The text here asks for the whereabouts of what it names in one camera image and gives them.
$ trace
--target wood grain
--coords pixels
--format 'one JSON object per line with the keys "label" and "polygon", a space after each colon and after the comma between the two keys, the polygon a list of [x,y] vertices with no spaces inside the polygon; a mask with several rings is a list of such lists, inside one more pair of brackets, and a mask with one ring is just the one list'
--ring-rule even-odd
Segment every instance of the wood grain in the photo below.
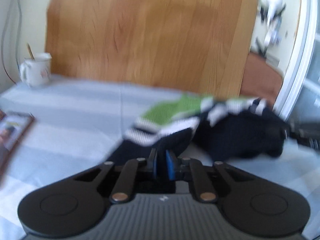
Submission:
{"label": "wood grain", "polygon": [[238,96],[258,0],[51,0],[52,72]]}

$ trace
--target wire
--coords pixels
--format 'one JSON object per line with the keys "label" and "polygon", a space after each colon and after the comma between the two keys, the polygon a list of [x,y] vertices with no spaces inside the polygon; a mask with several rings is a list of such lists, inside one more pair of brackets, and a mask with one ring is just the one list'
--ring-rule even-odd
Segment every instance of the wire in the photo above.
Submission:
{"label": "wire", "polygon": [[4,69],[5,73],[7,74],[8,78],[10,78],[10,80],[13,83],[15,83],[13,81],[13,79],[9,76],[9,74],[8,74],[6,68],[5,68],[4,55],[3,55],[3,52],[4,52],[4,37],[5,37],[5,33],[7,32],[8,25],[9,25],[9,19],[10,19],[10,14],[11,14],[11,10],[12,10],[12,5],[13,5],[13,0],[10,0],[10,5],[9,5],[7,17],[5,19],[4,27],[3,27],[3,31],[2,31],[2,35],[1,35],[1,62],[2,62],[2,65],[3,65],[3,69]]}
{"label": "wire", "polygon": [[17,63],[18,70],[20,72],[19,62],[18,62],[18,49],[19,49],[20,36],[21,36],[22,10],[21,10],[20,0],[17,0],[17,3],[18,3],[18,10],[19,10],[19,24],[18,24],[17,39],[16,39],[16,63]]}

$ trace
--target mug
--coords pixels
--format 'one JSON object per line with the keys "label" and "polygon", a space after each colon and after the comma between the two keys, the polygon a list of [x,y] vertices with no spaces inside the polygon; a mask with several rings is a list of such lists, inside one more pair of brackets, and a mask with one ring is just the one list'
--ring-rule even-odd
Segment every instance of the mug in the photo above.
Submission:
{"label": "mug", "polygon": [[42,86],[50,81],[50,53],[39,53],[35,59],[27,58],[20,66],[20,78],[30,87]]}

